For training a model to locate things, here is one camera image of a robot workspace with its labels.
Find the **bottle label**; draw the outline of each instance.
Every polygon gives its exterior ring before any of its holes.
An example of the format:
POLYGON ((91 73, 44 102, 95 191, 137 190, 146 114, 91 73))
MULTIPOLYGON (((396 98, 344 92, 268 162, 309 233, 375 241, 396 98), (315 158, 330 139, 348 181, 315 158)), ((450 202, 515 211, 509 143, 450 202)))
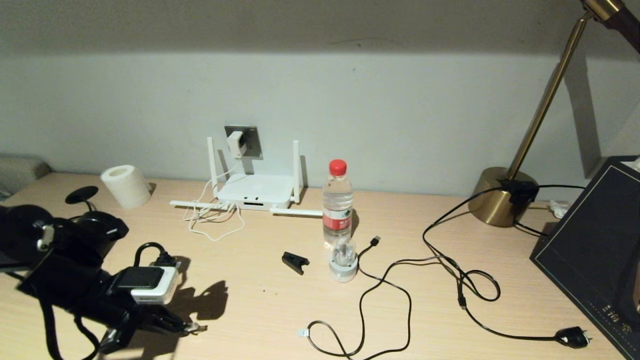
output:
POLYGON ((323 208, 322 222, 331 230, 343 230, 351 225, 351 208, 341 211, 323 208))

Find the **black plug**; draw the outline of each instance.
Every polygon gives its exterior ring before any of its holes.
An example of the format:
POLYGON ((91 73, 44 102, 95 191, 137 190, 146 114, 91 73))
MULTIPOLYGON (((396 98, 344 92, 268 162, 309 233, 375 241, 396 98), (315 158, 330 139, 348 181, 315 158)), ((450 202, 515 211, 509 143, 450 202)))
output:
POLYGON ((160 255, 156 259, 156 262, 154 263, 154 266, 170 266, 175 268, 176 264, 177 261, 175 260, 175 257, 169 255, 169 253, 166 251, 161 251, 160 255))
POLYGON ((467 310, 467 299, 464 296, 459 296, 458 305, 460 305, 460 309, 467 310))
POLYGON ((511 197, 509 202, 512 204, 528 204, 536 199, 539 186, 532 181, 520 180, 500 180, 502 187, 507 190, 511 197))
POLYGON ((566 329, 558 330, 556 333, 556 341, 560 344, 570 348, 583 348, 589 345, 591 339, 585 335, 586 331, 582 330, 579 326, 568 327, 566 329))

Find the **wall outlet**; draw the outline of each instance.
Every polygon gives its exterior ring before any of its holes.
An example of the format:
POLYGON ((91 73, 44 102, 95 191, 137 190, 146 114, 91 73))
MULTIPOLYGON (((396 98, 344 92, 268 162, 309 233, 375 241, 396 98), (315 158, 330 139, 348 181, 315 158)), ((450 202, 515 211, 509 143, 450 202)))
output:
POLYGON ((260 138, 258 138, 258 128, 255 126, 225 126, 225 132, 229 137, 234 131, 242 131, 246 142, 246 152, 244 157, 253 156, 259 158, 262 156, 262 148, 260 147, 260 138))

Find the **wooden desk surface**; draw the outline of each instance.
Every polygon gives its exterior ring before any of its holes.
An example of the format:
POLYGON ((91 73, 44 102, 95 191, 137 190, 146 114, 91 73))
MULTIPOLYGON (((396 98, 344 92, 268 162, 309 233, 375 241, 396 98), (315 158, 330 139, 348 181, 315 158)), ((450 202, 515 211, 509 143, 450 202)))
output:
MULTIPOLYGON (((244 211, 244 230, 211 242, 187 232, 186 222, 182 221, 184 210, 168 204, 170 200, 197 198, 203 183, 160 179, 151 182, 157 185, 151 200, 136 209, 119 208, 97 176, 55 173, 2 204, 37 204, 54 216, 71 217, 84 212, 85 207, 65 204, 65 196, 81 186, 96 185, 100 192, 93 203, 99 210, 124 220, 130 228, 107 256, 105 270, 113 274, 131 266, 136 249, 147 241, 157 241, 170 254, 190 260, 187 279, 170 306, 176 313, 208 325, 209 330, 179 339, 139 332, 129 349, 99 359, 331 359, 313 349, 307 339, 298 337, 298 330, 312 320, 330 323, 347 350, 358 345, 358 299, 374 281, 362 274, 344 284, 331 278, 318 219, 244 211), (282 263, 284 251, 309 258, 310 265, 304 267, 303 276, 282 263)), ((361 266, 372 274, 382 274, 397 259, 429 256, 420 239, 424 228, 461 200, 356 192, 354 208, 359 225, 354 239, 358 249, 366 247, 373 236, 381 236, 380 244, 363 257, 361 266)), ((307 189, 300 208, 317 209, 320 203, 320 190, 307 189)), ((530 209, 522 220, 539 229, 551 221, 552 216, 543 209, 530 209)), ((238 225, 239 220, 234 217, 197 228, 216 235, 238 225)), ((487 326, 508 334, 552 336, 559 329, 578 325, 589 331, 593 341, 588 348, 574 350, 555 342, 492 335, 460 309, 455 281, 442 267, 397 266, 388 279, 412 295, 412 340, 404 352, 380 359, 622 358, 529 260, 535 237, 513 228, 485 225, 467 214, 434 228, 429 239, 463 269, 487 271, 500 282, 502 297, 494 303, 466 292, 470 310, 487 326)), ((149 249, 143 253, 142 263, 151 262, 156 256, 156 251, 149 249)), ((482 290, 492 293, 490 284, 479 282, 482 290)), ((0 358, 48 359, 37 300, 11 290, 16 283, 15 279, 0 276, 4 289, 0 299, 0 358)), ((365 298, 366 343, 356 359, 404 345, 407 305, 405 295, 390 286, 381 286, 365 298)), ((102 337, 103 326, 85 323, 98 338, 102 337)), ((65 359, 80 359, 91 352, 92 346, 77 331, 69 314, 57 309, 56 325, 65 359)), ((319 345, 339 351, 322 326, 314 327, 312 334, 319 345)))

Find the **white router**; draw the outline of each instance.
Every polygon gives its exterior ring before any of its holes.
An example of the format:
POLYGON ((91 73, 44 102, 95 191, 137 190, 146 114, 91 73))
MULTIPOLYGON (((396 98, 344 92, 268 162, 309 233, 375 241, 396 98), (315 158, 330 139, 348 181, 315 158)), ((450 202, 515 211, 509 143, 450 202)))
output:
MULTIPOLYGON (((209 153, 209 169, 213 184, 218 183, 216 173, 216 157, 213 147, 213 139, 207 138, 209 153)), ((293 174, 285 175, 260 175, 260 174, 233 174, 218 191, 213 187, 213 196, 220 201, 212 205, 208 202, 194 203, 191 201, 173 200, 174 206, 186 206, 196 208, 227 209, 233 203, 241 209, 263 210, 272 213, 287 215, 302 215, 321 217, 322 211, 288 209, 289 204, 300 202, 300 149, 298 141, 293 141, 293 174)))

